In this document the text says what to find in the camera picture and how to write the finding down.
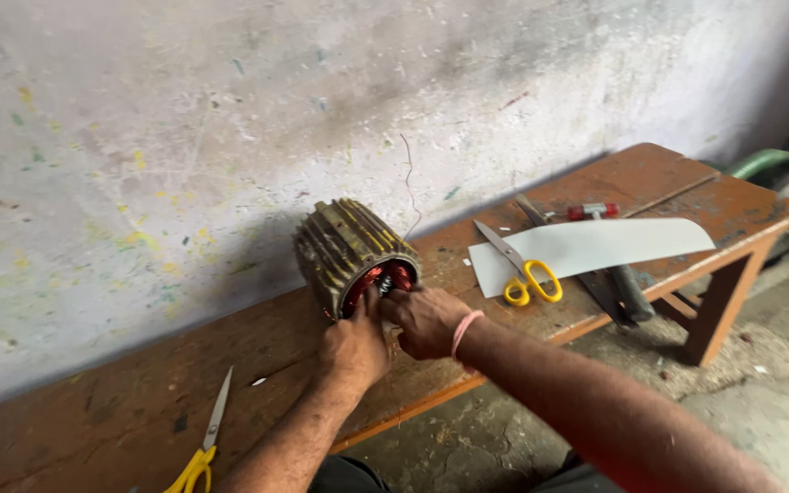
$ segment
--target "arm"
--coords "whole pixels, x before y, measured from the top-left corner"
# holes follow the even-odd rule
[[[382,300],[417,359],[452,350],[452,334],[471,310],[441,289]],[[486,318],[468,327],[457,357],[531,409],[574,449],[631,492],[773,492],[781,488],[684,409],[650,388],[582,355]]]
[[[289,411],[252,448],[220,485],[222,493],[303,493],[330,450],[340,426],[367,389],[389,371],[377,303],[324,334],[319,372]]]

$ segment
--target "forearm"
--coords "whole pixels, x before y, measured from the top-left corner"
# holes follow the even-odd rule
[[[330,378],[310,383],[218,491],[304,493],[360,398]]]
[[[610,367],[480,319],[458,358],[629,491],[780,491],[684,409]]]

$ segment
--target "pink thread bracelet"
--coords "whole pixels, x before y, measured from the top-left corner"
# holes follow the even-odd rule
[[[452,358],[456,362],[458,361],[458,358],[455,357],[455,351],[458,349],[458,343],[461,342],[461,338],[465,336],[468,325],[482,316],[483,310],[477,309],[476,311],[468,313],[465,318],[461,320],[461,322],[458,322],[458,327],[456,327],[455,333],[452,335]],[[465,366],[465,371],[471,374],[474,372],[473,368],[467,366]]]

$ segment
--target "white paper sheet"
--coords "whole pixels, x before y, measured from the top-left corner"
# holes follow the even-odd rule
[[[715,248],[701,226],[682,218],[586,220],[540,226],[501,238],[522,259],[539,260],[560,278]],[[500,296],[516,267],[491,243],[470,246],[468,251],[483,296]],[[550,280],[540,268],[531,273],[539,283]]]

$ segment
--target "wooden workbench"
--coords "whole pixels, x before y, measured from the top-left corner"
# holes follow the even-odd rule
[[[685,357],[696,364],[715,356],[765,254],[789,230],[789,199],[652,144],[525,195],[547,210],[616,202],[626,217],[681,217],[702,225],[718,250],[633,265],[647,297],[689,329]],[[513,231],[531,227],[519,207],[505,201],[415,241],[426,285],[555,344],[608,323],[574,278],[563,281],[558,304],[513,308],[500,297],[484,299],[462,262],[469,245],[485,241],[471,219]],[[701,305],[670,295],[709,273],[715,276]],[[300,394],[328,324],[300,288],[0,404],[0,491],[127,493],[137,487],[148,493],[169,487],[202,442],[222,379],[235,365],[212,464],[220,478]],[[268,379],[251,386],[260,377]],[[416,362],[397,352],[391,373],[347,420],[335,448],[482,382],[451,361]]]

